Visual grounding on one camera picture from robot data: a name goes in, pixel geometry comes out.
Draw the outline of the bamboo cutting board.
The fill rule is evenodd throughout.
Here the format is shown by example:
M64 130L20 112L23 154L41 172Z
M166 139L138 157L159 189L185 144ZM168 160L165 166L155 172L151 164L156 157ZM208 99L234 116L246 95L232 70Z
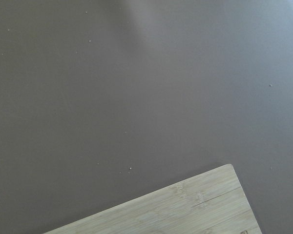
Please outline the bamboo cutting board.
M55 234L259 234L226 164L53 230Z

